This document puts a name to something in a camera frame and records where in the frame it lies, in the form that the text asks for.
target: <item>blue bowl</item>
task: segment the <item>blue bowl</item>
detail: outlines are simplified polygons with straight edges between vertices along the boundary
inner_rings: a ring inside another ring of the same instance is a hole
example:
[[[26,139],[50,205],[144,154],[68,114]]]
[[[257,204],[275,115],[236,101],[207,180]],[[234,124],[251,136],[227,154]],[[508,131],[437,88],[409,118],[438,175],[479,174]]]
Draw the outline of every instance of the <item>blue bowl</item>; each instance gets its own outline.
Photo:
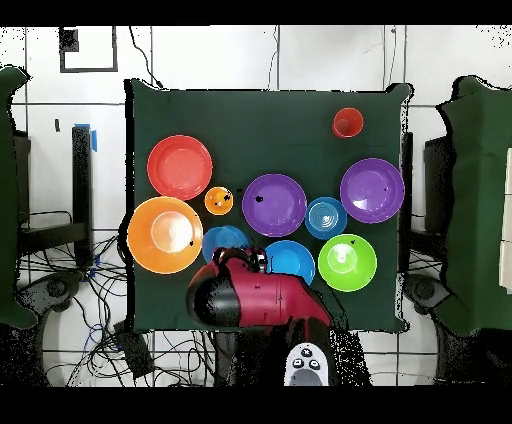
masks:
[[[204,260],[210,262],[218,247],[247,247],[249,240],[238,228],[231,225],[210,228],[203,236],[202,253]]]
[[[340,235],[347,226],[347,212],[339,200],[319,197],[308,205],[305,222],[313,237],[329,240]]]
[[[265,249],[267,272],[298,275],[310,285],[315,276],[316,266],[313,256],[302,244],[291,240],[272,243]]]

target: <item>purple plate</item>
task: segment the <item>purple plate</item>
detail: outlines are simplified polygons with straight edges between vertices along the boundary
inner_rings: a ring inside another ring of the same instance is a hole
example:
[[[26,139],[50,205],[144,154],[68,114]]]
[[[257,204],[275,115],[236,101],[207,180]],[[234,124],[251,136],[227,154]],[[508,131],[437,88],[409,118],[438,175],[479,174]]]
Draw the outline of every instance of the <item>purple plate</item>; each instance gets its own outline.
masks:
[[[307,200],[302,187],[282,174],[256,178],[242,199],[247,223],[268,237],[284,237],[299,228],[306,215]]]
[[[375,224],[391,218],[404,200],[404,180],[382,159],[364,159],[352,165],[341,180],[341,203],[354,219]]]

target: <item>small orange bowl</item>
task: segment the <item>small orange bowl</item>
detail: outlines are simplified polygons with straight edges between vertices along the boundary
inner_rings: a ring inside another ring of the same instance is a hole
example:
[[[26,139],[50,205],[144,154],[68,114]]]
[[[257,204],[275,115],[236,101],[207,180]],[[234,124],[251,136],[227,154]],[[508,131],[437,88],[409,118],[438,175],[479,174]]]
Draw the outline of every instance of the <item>small orange bowl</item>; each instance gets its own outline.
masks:
[[[133,258],[148,271],[172,274],[188,267],[201,251],[203,226],[197,213],[175,197],[141,203],[128,225]]]
[[[204,205],[213,215],[226,215],[233,207],[233,194],[224,187],[212,187],[204,197]]]

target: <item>controller button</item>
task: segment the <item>controller button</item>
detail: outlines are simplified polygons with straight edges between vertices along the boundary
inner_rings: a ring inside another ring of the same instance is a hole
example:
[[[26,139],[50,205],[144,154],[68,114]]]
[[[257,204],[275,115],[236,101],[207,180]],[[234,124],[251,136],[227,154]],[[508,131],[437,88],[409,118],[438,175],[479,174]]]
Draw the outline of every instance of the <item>controller button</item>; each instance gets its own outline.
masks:
[[[318,363],[317,360],[312,359],[311,361],[309,361],[309,368],[318,371],[320,369],[320,364]]]
[[[294,359],[292,362],[293,368],[302,368],[304,366],[304,361],[302,359]]]

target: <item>red plate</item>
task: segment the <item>red plate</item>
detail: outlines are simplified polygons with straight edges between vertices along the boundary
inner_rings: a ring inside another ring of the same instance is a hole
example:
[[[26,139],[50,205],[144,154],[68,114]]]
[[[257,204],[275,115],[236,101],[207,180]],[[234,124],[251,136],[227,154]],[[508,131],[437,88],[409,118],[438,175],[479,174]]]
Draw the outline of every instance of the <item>red plate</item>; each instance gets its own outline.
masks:
[[[190,200],[201,193],[212,177],[212,158],[194,137],[173,135],[164,138],[148,158],[151,185],[162,196]]]

